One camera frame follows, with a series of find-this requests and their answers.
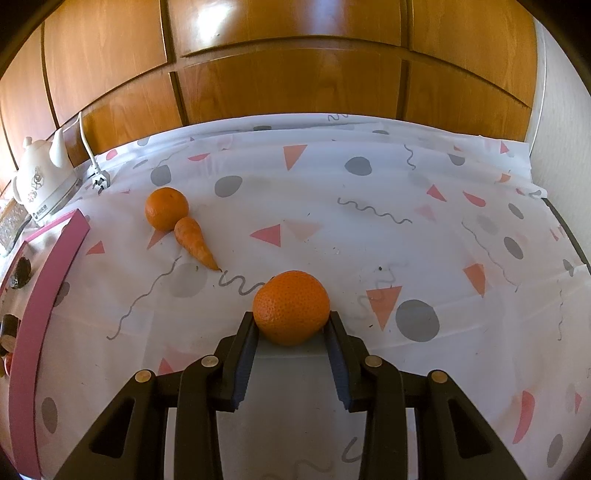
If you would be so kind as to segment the cut sugarcane piece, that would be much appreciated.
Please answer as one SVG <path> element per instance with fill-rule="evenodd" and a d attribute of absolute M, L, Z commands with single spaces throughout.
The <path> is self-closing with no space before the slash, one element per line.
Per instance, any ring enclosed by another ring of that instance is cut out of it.
<path fill-rule="evenodd" d="M 4 314 L 1 320 L 1 355 L 13 353 L 16 346 L 16 339 L 21 325 L 21 320 L 10 313 Z"/>

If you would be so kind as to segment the silver tissue box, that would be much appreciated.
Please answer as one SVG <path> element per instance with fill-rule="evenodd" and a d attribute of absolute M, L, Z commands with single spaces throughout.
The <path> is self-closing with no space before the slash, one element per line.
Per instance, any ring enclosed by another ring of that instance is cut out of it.
<path fill-rule="evenodd" d="M 1 211 L 0 251 L 7 256 L 14 248 L 23 229 L 30 222 L 31 216 L 24 206 L 11 199 Z"/>

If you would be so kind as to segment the small orange carrot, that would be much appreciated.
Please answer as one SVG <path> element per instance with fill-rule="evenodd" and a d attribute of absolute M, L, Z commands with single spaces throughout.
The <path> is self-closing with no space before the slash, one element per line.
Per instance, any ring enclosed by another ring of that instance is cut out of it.
<path fill-rule="evenodd" d="M 210 270 L 220 270 L 196 220 L 191 217 L 178 220 L 174 226 L 174 235 L 177 242 L 198 262 Z"/>

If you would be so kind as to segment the pink shallow tray box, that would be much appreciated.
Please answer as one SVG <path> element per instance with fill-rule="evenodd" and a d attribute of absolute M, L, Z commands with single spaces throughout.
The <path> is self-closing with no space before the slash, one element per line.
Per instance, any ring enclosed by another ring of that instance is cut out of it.
<path fill-rule="evenodd" d="M 35 431 L 35 392 L 42 345 L 53 305 L 81 247 L 89 223 L 71 211 L 26 237 L 16 250 L 1 283 L 1 314 L 21 320 L 11 374 L 1 380 L 3 425 L 8 428 L 12 464 L 27 477 L 41 477 Z M 21 289 L 10 277 L 20 257 L 31 262 L 32 276 Z"/>

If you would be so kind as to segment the patterned white tablecloth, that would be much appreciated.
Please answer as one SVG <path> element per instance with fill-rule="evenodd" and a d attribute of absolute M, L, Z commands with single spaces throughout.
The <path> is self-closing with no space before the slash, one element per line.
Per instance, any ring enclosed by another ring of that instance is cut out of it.
<path fill-rule="evenodd" d="M 448 372 L 530 479 L 590 430 L 590 273 L 531 177 L 528 146 L 397 121 L 278 115 L 154 135 L 99 158 L 68 203 L 90 230 L 40 356 L 35 427 L 52 478 L 132 374 L 178 371 L 301 270 L 349 333 L 403 371 Z M 219 271 L 155 230 L 183 193 Z"/>

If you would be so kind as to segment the orange mandarin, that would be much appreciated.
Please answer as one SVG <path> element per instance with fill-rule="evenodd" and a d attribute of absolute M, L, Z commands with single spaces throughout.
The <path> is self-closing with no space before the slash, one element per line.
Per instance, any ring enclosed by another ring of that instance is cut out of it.
<path fill-rule="evenodd" d="M 270 342 L 293 347 L 318 333 L 329 320 L 331 301 L 311 274 L 291 270 L 274 276 L 257 291 L 252 314 Z"/>
<path fill-rule="evenodd" d="M 170 187 L 161 187 L 147 197 L 144 214 L 155 230 L 169 232 L 189 214 L 189 205 L 183 193 Z"/>

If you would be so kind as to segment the white ceramic electric kettle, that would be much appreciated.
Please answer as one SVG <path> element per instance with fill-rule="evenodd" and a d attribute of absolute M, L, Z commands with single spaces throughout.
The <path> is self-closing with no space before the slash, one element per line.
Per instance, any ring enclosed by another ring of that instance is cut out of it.
<path fill-rule="evenodd" d="M 12 181 L 13 196 L 35 223 L 40 225 L 61 209 L 80 185 L 62 129 L 55 131 L 51 141 L 24 138 L 18 173 Z"/>

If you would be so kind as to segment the red tomato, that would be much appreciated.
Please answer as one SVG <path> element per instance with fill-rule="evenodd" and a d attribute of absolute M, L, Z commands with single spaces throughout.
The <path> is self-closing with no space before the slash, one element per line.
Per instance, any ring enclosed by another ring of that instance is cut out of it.
<path fill-rule="evenodd" d="M 4 368 L 5 368 L 5 372 L 7 375 L 11 374 L 12 361 L 13 361 L 13 354 L 12 353 L 8 353 L 7 355 L 5 355 L 3 357 Z"/>

